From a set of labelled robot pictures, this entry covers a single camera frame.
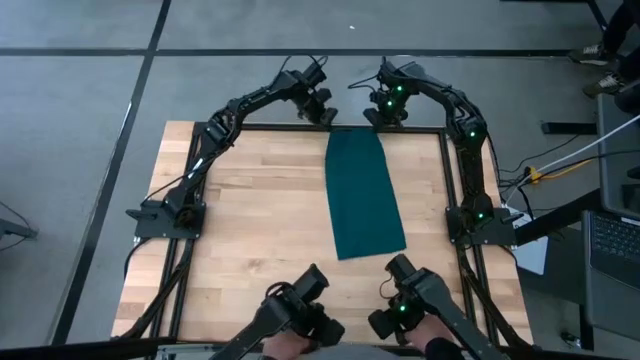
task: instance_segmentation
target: desk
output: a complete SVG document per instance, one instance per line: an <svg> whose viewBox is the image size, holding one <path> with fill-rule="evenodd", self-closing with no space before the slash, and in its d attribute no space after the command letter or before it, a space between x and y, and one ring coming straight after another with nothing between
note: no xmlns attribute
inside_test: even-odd
<svg viewBox="0 0 640 360"><path fill-rule="evenodd" d="M166 124L149 191L182 175L193 126ZM313 262L331 284L319 301L346 327L343 341L393 343L391 338L381 341L367 323L371 311L386 305L378 289L388 279L384 266L393 254L337 260L324 182L328 136L244 130L235 147L214 162L205 186L208 209L203 233L195 242L180 340L229 340L252 319L267 286L295 280ZM439 136L380 134L380 139L406 233L404 253L416 266L439 273L462 307L455 251L444 217L448 198ZM487 192L497 204L488 148L483 155ZM155 296L167 243L152 239L132 257L113 335L128 330ZM484 259L495 303L520 336L531 341L512 257L485 246ZM383 292L392 291L391 286L383 287ZM160 335L167 334L172 302L169 298ZM479 303L476 312L483 324Z"/></svg>

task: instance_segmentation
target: laptop keyboard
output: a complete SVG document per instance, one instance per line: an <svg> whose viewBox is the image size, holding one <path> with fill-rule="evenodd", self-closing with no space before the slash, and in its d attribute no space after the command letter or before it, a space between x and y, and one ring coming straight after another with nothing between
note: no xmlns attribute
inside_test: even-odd
<svg viewBox="0 0 640 360"><path fill-rule="evenodd" d="M640 264L640 227L617 218L592 214L591 248Z"/></svg>

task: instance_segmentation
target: shoe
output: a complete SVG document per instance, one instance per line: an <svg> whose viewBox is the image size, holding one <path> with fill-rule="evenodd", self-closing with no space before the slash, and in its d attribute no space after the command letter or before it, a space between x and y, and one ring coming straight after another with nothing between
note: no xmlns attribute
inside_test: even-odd
<svg viewBox="0 0 640 360"><path fill-rule="evenodd" d="M620 75L611 73L602 80L583 87L582 92L593 99L598 94L616 94L624 86L625 83Z"/></svg>
<svg viewBox="0 0 640 360"><path fill-rule="evenodd" d="M614 59L615 55L608 54L602 44L596 44L573 50L569 53L569 59L579 64L605 66Z"/></svg>

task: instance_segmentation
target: wooden tabletop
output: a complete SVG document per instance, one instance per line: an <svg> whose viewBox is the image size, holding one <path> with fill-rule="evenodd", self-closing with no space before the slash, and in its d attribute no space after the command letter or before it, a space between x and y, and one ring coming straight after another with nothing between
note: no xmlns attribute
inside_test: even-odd
<svg viewBox="0 0 640 360"><path fill-rule="evenodd" d="M167 122L150 191L182 175L193 125ZM381 341L375 335L367 316L385 308L379 287L389 277L384 266L394 254L337 260L324 180L328 136L243 131L235 147L214 162L205 190L206 222L194 248L181 340L229 340L251 321L269 285L292 282L316 263L330 282L319 301L346 327L343 341L393 343L392 337ZM440 274L463 308L455 251L445 224L447 195L438 136L379 136L406 233L403 253L416 267ZM455 161L451 145L450 155ZM486 147L483 158L486 190L498 204ZM453 169L460 197L455 163ZM157 293L167 244L167 239L152 239L132 257L113 335L128 330ZM531 341L513 258L498 247L483 250L494 302L520 336ZM387 285L383 293L393 294L392 285ZM161 335L168 333L172 297L167 304ZM476 309L484 330L478 302Z"/></svg>

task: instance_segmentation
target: person's leg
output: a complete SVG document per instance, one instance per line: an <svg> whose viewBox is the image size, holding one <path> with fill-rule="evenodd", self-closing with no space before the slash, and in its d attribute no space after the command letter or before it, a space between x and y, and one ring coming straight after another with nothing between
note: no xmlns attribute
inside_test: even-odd
<svg viewBox="0 0 640 360"><path fill-rule="evenodd" d="M640 47L620 60L618 73L626 81L635 81L640 78Z"/></svg>
<svg viewBox="0 0 640 360"><path fill-rule="evenodd" d="M569 53L569 58L580 64L608 65L615 58L616 52L627 36L627 31L633 24L633 16L629 9L624 4L620 5L609 21L602 42L574 50Z"/></svg>
<svg viewBox="0 0 640 360"><path fill-rule="evenodd" d="M615 54L620 49L620 45L627 37L627 31L631 29L634 24L633 15L631 11L624 5L620 5L615 14L609 21L609 26L605 30L602 36L602 45L604 50L610 54Z"/></svg>

